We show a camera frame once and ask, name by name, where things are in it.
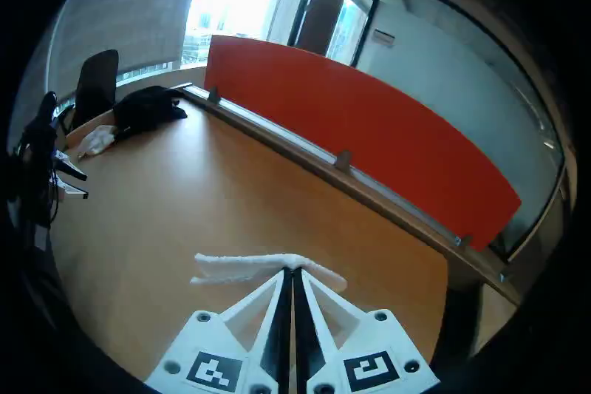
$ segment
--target black bag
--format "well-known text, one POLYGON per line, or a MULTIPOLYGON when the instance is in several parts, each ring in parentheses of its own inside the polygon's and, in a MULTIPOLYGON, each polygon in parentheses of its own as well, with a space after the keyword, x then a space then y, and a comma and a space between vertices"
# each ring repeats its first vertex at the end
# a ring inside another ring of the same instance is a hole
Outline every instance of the black bag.
POLYGON ((187 118, 177 107, 175 98, 184 97, 181 91, 162 86, 150 86, 128 94, 115 104, 115 126, 119 129, 115 140, 123 140, 144 131, 153 131, 159 123, 187 118))

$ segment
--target office chair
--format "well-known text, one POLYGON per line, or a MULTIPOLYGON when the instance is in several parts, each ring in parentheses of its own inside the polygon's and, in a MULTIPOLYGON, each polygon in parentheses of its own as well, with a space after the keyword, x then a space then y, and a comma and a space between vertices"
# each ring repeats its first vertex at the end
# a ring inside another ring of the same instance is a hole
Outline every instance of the office chair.
POLYGON ((118 68, 119 53, 114 49, 99 52, 84 61, 70 131, 113 107, 118 68))

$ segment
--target glass wall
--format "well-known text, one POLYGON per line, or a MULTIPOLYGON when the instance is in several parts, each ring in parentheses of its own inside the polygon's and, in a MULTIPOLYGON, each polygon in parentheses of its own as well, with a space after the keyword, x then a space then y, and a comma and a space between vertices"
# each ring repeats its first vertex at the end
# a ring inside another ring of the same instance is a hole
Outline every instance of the glass wall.
POLYGON ((314 1, 295 24, 294 46, 413 97, 463 133, 507 179, 522 201, 495 242, 507 256, 542 214, 563 165, 550 116, 523 69, 485 28, 443 0, 331 0, 328 6, 324 0, 324 10, 338 8, 322 52, 318 39, 327 33, 316 16, 326 21, 327 13, 315 13, 310 27, 320 30, 306 33, 314 1))

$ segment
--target white wall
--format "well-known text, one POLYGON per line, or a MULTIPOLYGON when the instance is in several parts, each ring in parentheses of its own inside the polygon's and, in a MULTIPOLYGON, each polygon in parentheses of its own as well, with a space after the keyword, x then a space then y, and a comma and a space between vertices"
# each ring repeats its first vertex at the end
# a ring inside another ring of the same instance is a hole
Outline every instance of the white wall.
POLYGON ((534 224, 558 166, 514 91, 481 58, 402 5, 380 3, 358 68, 445 118, 499 168, 522 199, 508 242, 534 224), (394 46, 375 43, 375 28, 394 35, 394 46))

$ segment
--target white towel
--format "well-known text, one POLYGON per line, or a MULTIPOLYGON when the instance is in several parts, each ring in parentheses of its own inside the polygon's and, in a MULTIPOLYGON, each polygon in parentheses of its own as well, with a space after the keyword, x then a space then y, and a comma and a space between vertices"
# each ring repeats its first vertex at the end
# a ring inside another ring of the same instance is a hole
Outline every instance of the white towel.
POLYGON ((334 292, 346 288, 346 280, 336 272, 298 254, 269 254, 263 256, 216 257, 195 255, 195 261, 203 277, 193 277, 193 285, 244 282, 271 277, 280 269, 304 268, 334 292))

